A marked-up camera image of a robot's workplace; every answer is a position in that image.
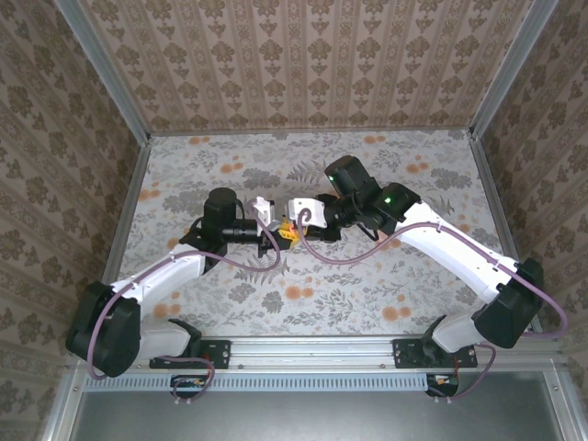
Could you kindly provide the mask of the grey metal sheet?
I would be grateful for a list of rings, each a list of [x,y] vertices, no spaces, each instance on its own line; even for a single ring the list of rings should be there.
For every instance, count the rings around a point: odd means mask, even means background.
[[[539,395],[513,396],[217,392],[176,404],[159,392],[90,393],[71,441],[563,441]]]

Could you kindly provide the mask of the aluminium frame bar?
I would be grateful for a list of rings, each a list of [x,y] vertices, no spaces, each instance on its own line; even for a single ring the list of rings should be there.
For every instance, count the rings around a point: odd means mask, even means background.
[[[550,370],[544,379],[563,441],[588,441],[588,422],[570,374]]]
[[[84,380],[85,373],[81,369],[63,375],[41,441],[70,441],[83,396]]]

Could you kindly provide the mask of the aluminium frame post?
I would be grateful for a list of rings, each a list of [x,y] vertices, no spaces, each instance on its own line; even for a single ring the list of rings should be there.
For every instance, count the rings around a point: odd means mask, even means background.
[[[140,148],[148,145],[150,131],[136,106],[130,89],[124,84],[107,46],[85,12],[80,0],[54,0],[65,21],[92,63],[100,80],[124,118]]]
[[[479,141],[488,129],[558,2],[559,0],[533,0],[469,125],[474,141]]]

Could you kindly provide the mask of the aluminium table side rail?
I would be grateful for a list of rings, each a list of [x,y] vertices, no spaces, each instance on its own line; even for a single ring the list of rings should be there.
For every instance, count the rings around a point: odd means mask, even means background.
[[[124,253],[127,247],[133,216],[141,193],[141,185],[145,177],[151,154],[150,140],[139,149],[128,193],[119,217],[119,223],[111,246],[101,282],[109,285],[119,279]]]
[[[466,134],[468,135],[469,146],[478,169],[479,177],[481,179],[481,184],[488,201],[495,230],[500,245],[503,249],[503,254],[518,261],[519,255],[515,247],[515,242],[509,229],[509,225],[503,210],[503,205],[500,200],[500,195],[494,183],[492,170],[489,166],[481,141],[469,130],[466,131]]]

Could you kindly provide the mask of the thin aluminium table rail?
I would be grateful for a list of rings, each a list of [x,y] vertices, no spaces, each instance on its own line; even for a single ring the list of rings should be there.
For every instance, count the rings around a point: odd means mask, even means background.
[[[294,133],[329,133],[329,132],[397,132],[397,131],[441,131],[441,130],[462,130],[467,133],[471,132],[471,128],[467,126],[427,126],[427,127],[347,127],[347,128],[285,128],[285,129],[242,129],[242,130],[184,130],[184,131],[152,131],[151,138],[156,137],[180,137],[180,136],[223,136],[223,135],[282,135]]]

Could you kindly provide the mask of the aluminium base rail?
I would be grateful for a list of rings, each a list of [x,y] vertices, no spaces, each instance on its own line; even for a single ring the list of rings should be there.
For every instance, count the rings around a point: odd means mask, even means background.
[[[192,337],[188,343],[202,340],[229,340],[231,357],[226,369],[398,369],[394,364],[392,341],[408,337],[393,336],[322,336],[322,337],[235,337],[210,339]],[[111,378],[134,365],[153,358],[171,356],[176,344],[152,336],[141,341],[135,356],[130,345],[121,342],[106,350],[112,356],[105,365],[94,356],[95,368],[110,370]],[[539,371],[565,368],[565,356],[554,341],[523,339],[511,349],[494,348],[488,343],[474,345],[478,366],[474,368],[407,368],[400,370],[445,372],[450,370],[496,367],[506,371]]]

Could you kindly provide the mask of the floral patterned table cover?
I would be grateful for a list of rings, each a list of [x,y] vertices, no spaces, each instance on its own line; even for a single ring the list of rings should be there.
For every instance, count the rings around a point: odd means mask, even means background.
[[[500,251],[488,201],[462,130],[329,132],[155,138],[120,268],[129,277],[168,254],[203,213],[209,192],[241,200],[332,193],[325,168],[353,155],[379,184],[401,183],[446,221]],[[432,258],[398,240],[380,251],[359,229],[339,242],[296,246],[266,272],[216,265],[154,309],[206,336],[419,334],[444,314],[478,305],[475,293]],[[227,258],[266,267],[252,245]]]

